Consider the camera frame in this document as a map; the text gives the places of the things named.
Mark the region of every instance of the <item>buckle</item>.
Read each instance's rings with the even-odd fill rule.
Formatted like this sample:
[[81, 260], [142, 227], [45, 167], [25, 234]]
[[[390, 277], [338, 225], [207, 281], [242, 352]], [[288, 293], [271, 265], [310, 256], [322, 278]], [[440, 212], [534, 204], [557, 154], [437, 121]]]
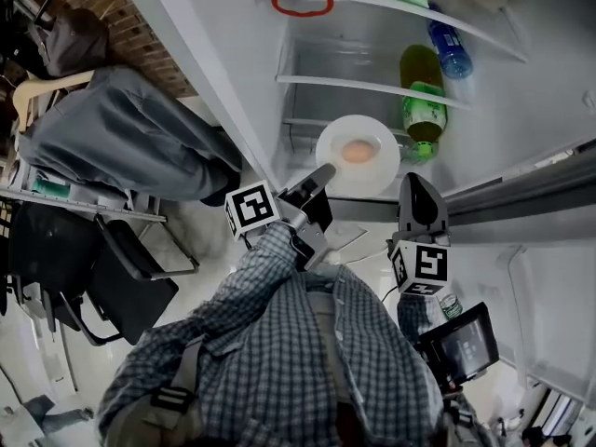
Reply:
[[151, 405], [176, 413], [186, 413], [195, 393], [183, 387], [159, 387], [151, 396]]

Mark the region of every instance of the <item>gray cloth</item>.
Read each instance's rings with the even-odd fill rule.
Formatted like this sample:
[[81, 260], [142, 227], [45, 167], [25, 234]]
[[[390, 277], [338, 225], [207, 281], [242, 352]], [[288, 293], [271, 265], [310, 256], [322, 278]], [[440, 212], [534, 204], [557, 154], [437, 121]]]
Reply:
[[241, 170], [236, 147], [180, 102], [124, 67], [96, 70], [21, 135], [20, 155], [67, 181], [169, 200], [197, 200], [227, 184], [210, 159]]
[[47, 415], [47, 413], [54, 407], [54, 403], [46, 395], [38, 396], [37, 398], [24, 402], [23, 407], [29, 412], [31, 417], [46, 435], [88, 420], [88, 417], [82, 409], [74, 409], [65, 413]]

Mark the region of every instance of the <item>small display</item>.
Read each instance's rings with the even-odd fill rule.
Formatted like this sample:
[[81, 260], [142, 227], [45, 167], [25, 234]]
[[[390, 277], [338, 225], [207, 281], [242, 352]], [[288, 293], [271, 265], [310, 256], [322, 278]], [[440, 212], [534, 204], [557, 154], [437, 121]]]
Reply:
[[475, 320], [440, 341], [452, 376], [468, 377], [490, 364], [481, 324]]

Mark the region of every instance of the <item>backpack strap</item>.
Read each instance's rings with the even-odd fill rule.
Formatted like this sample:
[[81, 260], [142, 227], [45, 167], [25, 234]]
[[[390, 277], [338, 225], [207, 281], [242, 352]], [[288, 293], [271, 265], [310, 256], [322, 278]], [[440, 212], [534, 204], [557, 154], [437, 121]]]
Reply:
[[32, 21], [29, 22], [27, 25], [27, 30], [29, 30], [29, 35], [32, 40], [34, 40], [35, 44], [37, 45], [37, 50], [39, 51], [39, 55], [41, 56], [42, 60], [44, 61], [44, 66], [49, 65], [49, 56], [47, 55], [47, 47], [46, 47], [46, 40], [47, 40], [47, 33], [45, 30], [41, 30], [35, 23]]
[[169, 386], [159, 387], [153, 392], [143, 421], [173, 430], [181, 416], [186, 415], [189, 406], [196, 400], [196, 366], [204, 338], [205, 334], [202, 334], [186, 345], [176, 375]]

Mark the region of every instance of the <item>refrigerator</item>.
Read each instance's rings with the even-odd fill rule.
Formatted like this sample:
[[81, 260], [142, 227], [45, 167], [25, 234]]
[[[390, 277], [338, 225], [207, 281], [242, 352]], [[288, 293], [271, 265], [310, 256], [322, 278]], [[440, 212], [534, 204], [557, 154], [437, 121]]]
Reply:
[[553, 193], [596, 172], [588, 150], [572, 153], [596, 139], [596, 0], [509, 0], [495, 13], [432, 0], [443, 14], [400, 0], [335, 0], [331, 13], [308, 19], [271, 0], [132, 1], [273, 190], [316, 167], [318, 136], [343, 115], [378, 119], [406, 151], [400, 55], [431, 46], [428, 19], [456, 28], [474, 69], [444, 78], [448, 124], [436, 157], [403, 157], [378, 196], [330, 194], [333, 212], [395, 221], [403, 175], [425, 177], [454, 216], [458, 294], [489, 306], [519, 382], [540, 380], [596, 407], [596, 221], [586, 203], [596, 189]]

